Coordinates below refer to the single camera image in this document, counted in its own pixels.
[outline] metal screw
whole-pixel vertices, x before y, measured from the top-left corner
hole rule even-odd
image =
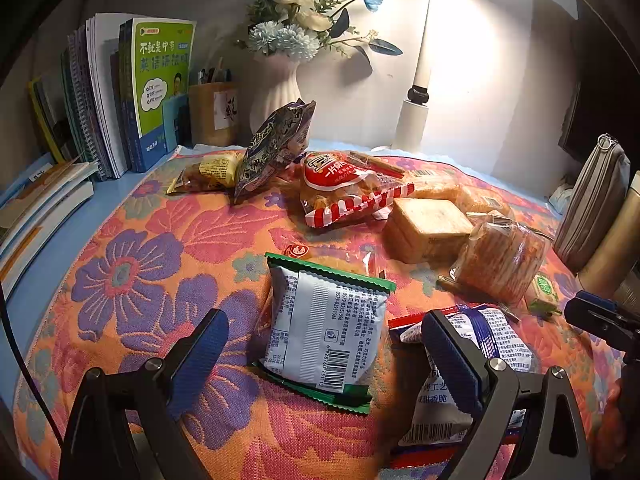
[[[489,366],[494,370],[496,370],[497,372],[501,372],[507,367],[507,363],[505,363],[499,357],[494,357],[489,361]]]
[[[86,372],[86,378],[90,381],[93,381],[94,379],[100,377],[101,373],[102,370],[100,370],[100,368],[89,368]]]
[[[551,370],[551,373],[555,377],[557,377],[558,379],[565,379],[566,378],[566,372],[564,371],[564,368],[561,368],[559,366],[552,366],[549,369]]]
[[[162,359],[159,357],[152,357],[145,363],[145,368],[150,372],[155,372],[159,370],[162,366]]]

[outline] black cable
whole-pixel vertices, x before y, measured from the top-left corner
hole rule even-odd
[[[38,401],[40,405],[40,409],[44,412],[44,416],[47,417],[49,421],[49,425],[53,430],[53,434],[56,436],[56,440],[60,447],[62,448],[62,435],[60,435],[60,431],[56,425],[56,421],[53,420],[53,416],[51,416],[51,412],[47,408],[47,405],[44,402],[44,399],[40,395],[36,384],[33,382],[33,378],[27,369],[27,365],[22,358],[22,354],[20,354],[20,349],[18,348],[18,344],[15,342],[14,332],[11,330],[11,323],[9,322],[9,313],[6,310],[6,303],[4,301],[4,291],[2,290],[2,283],[0,282],[0,318],[2,318],[2,326],[4,327],[4,333],[6,334],[7,341],[9,342],[9,346],[11,347],[11,352],[14,353],[15,361],[18,363],[20,367],[20,371],[24,376],[24,380],[27,381],[27,385],[29,389],[32,391],[33,396]]]

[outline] pencil holder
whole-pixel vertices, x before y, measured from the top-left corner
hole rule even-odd
[[[229,146],[238,135],[238,91],[234,83],[189,87],[191,140],[194,144]]]

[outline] blue gripper pad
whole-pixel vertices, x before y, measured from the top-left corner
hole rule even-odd
[[[456,346],[432,316],[422,320],[422,342],[438,367],[456,406],[461,412],[478,418],[482,413],[480,381]]]
[[[224,311],[219,310],[174,375],[171,400],[166,407],[174,420],[194,405],[228,337],[229,321]]]

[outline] stack of books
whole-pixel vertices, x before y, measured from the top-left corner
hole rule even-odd
[[[54,164],[50,154],[32,164],[0,197],[0,281],[12,290],[53,233],[94,194],[87,180],[96,162]]]
[[[163,115],[177,112],[168,104],[187,93],[194,31],[195,22],[110,12],[70,34],[50,85],[58,106],[44,77],[29,86],[54,160],[96,162],[97,180],[148,171],[167,152],[174,118]]]

